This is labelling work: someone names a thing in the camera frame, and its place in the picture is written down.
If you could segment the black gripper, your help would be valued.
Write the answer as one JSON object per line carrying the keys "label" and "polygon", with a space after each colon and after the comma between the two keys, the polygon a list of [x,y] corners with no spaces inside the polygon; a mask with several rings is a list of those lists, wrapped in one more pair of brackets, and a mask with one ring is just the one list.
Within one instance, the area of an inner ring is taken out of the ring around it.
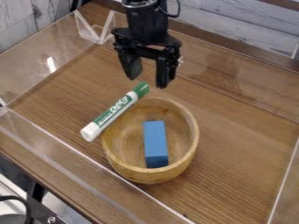
{"label": "black gripper", "polygon": [[127,78],[132,81],[143,72],[142,58],[157,60],[155,83],[166,88],[175,79],[182,42],[169,33],[170,13],[166,3],[123,3],[127,27],[115,27],[115,48]]}

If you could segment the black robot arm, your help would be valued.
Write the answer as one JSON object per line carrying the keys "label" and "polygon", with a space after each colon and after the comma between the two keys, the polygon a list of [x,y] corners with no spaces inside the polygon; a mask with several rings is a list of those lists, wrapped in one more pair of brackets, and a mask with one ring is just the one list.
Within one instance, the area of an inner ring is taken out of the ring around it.
{"label": "black robot arm", "polygon": [[143,72],[142,58],[155,61],[155,84],[166,88],[175,79],[181,65],[182,41],[169,33],[169,18],[178,18],[178,12],[170,14],[167,0],[122,0],[126,9],[128,27],[115,27],[115,49],[126,76],[134,80]]}

